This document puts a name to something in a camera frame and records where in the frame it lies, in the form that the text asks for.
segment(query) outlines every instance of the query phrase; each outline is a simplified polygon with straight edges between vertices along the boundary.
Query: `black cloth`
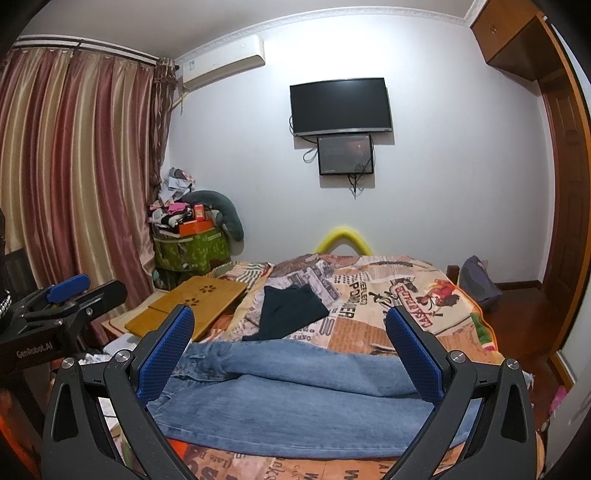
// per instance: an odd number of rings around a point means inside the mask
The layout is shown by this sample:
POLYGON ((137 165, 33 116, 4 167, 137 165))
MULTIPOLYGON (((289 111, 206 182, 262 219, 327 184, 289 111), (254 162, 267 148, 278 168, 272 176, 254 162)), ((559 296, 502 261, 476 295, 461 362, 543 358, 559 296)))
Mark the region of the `black cloth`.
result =
POLYGON ((242 340, 275 340, 328 316, 329 311, 309 284, 285 289, 265 287, 259 331, 242 340))

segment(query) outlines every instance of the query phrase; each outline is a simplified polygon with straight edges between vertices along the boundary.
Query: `jeans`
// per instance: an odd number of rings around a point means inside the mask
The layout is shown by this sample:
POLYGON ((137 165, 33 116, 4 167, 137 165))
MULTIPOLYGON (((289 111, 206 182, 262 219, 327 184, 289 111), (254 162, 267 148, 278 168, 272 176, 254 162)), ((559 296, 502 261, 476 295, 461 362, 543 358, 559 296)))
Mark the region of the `jeans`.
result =
MULTIPOLYGON (((472 400, 452 447, 478 411, 472 400)), ((148 409, 165 436, 231 452, 311 459, 390 458, 433 405, 397 357, 335 353, 297 340, 189 346, 148 409)))

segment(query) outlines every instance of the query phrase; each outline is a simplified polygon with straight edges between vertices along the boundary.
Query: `gray bag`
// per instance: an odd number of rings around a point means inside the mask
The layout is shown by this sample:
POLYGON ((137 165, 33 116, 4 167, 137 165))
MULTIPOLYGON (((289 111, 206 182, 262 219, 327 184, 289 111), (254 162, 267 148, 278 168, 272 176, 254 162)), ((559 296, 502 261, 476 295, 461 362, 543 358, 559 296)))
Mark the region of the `gray bag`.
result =
POLYGON ((502 291, 493 283, 475 255, 462 265, 458 285, 482 310, 491 308, 502 295, 502 291))

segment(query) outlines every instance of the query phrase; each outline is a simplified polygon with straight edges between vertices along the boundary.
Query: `white air conditioner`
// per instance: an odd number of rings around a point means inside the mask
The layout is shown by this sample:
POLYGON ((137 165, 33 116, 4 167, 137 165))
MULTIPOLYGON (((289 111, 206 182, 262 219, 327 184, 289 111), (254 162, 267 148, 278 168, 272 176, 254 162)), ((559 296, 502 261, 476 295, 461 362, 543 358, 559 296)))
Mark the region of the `white air conditioner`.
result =
POLYGON ((183 64, 185 91, 245 72, 265 64, 265 50, 258 35, 243 38, 204 53, 183 64))

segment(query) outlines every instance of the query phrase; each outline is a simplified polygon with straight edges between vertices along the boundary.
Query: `metal bolt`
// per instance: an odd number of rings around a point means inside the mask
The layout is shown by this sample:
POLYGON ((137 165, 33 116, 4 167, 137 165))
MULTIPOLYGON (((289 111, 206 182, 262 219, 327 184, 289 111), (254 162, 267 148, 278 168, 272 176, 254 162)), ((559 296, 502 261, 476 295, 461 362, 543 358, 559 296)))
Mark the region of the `metal bolt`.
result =
POLYGON ((450 352, 449 356, 457 364, 462 364, 466 361, 466 354, 459 350, 454 350, 453 352, 450 352))
POLYGON ((64 358, 63 361, 61 362, 61 367, 62 368, 70 368, 72 365, 74 365, 75 360, 69 356, 68 358, 64 358))
POLYGON ((519 362, 517 360, 515 360, 514 358, 508 358, 506 361, 507 361, 507 366, 509 368, 511 368, 512 370, 517 370, 519 368, 519 362))
POLYGON ((115 354, 115 361, 122 364, 122 363, 126 362, 127 360, 129 360, 130 356, 131 356, 131 352, 129 350, 119 350, 115 354))

